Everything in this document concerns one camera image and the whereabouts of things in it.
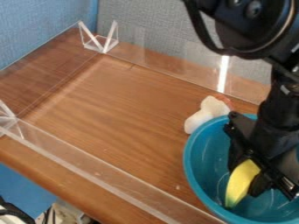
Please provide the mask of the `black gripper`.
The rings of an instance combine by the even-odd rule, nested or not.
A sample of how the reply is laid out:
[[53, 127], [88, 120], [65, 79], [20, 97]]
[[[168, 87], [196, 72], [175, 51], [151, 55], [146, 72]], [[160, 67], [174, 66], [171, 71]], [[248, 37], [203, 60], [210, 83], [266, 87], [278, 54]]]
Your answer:
[[232, 111], [223, 128], [230, 138], [228, 171], [251, 159], [260, 169], [248, 195], [276, 189], [288, 200], [299, 194], [299, 127], [276, 127], [262, 115], [256, 119]]

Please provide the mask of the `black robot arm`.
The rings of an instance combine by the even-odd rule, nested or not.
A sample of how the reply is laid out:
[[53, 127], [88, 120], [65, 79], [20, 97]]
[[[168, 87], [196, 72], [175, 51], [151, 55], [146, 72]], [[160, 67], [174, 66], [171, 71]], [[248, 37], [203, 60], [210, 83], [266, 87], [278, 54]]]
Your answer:
[[271, 88], [256, 119], [228, 113], [228, 169], [251, 159], [260, 169], [248, 194], [275, 188], [299, 197], [299, 0], [183, 0], [194, 30], [220, 55], [264, 60]]

